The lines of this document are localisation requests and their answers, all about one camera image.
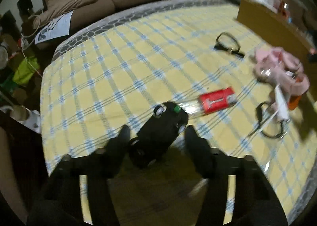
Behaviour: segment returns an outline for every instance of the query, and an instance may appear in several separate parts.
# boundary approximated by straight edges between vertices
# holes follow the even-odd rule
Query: yellow tablecloth
[[[123,124],[133,137],[156,104],[232,86],[239,100],[234,107],[190,124],[229,155],[253,155],[288,214],[313,165],[316,133],[299,134],[304,115],[296,109],[283,140],[246,137],[256,125],[255,107],[268,100],[272,89],[255,80],[250,56],[255,48],[269,46],[235,21],[237,12],[235,6],[222,5],[153,14],[95,36],[49,65],[41,89],[48,171],[64,154],[84,156],[104,146]],[[213,50],[223,31],[238,39],[244,59]],[[84,177],[81,184],[83,214],[90,221]],[[149,170],[134,168],[126,158],[110,191],[121,225],[192,225],[204,181],[184,153],[180,136],[164,161]],[[233,204],[231,177],[225,222]]]

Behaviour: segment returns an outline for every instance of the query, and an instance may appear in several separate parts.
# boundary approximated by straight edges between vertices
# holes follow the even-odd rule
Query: red label
[[[210,114],[230,106],[227,97],[234,95],[231,87],[199,96],[205,114]]]

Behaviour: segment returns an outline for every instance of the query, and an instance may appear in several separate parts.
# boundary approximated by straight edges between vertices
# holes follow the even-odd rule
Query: brown pillow
[[[33,21],[33,28],[43,27],[54,18],[61,16],[62,14],[68,13],[79,7],[92,4],[97,0],[49,0],[47,3],[47,11],[40,14]]]

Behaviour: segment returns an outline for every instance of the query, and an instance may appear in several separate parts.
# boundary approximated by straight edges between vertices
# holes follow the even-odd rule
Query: cardboard box
[[[308,62],[307,55],[311,45],[297,27],[288,23],[281,15],[250,0],[241,0],[237,20],[270,45],[281,46],[299,58],[311,84],[309,92],[317,100],[317,64]]]

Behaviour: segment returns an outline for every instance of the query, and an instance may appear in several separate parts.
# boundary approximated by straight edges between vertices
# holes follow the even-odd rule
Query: black toy car
[[[129,156],[139,168],[159,160],[188,124],[188,114],[173,102],[157,105],[153,115],[129,142]]]

